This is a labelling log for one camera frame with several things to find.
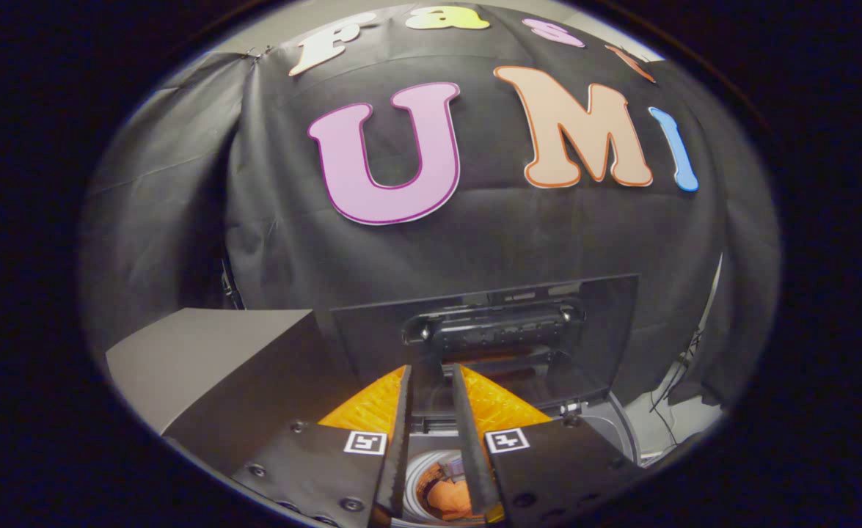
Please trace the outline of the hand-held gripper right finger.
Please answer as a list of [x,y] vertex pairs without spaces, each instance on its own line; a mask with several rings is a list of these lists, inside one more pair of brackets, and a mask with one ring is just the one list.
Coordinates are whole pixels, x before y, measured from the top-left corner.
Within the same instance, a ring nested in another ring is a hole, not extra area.
[[472,511],[490,526],[597,526],[646,475],[581,412],[548,417],[460,364],[452,392]]

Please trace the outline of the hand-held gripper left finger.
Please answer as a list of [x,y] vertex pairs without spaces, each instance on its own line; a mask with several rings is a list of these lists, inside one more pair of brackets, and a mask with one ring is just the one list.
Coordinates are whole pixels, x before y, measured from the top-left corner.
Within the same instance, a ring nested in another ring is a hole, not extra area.
[[333,411],[367,425],[286,425],[233,475],[247,496],[304,527],[387,527],[403,513],[412,368],[401,365]]

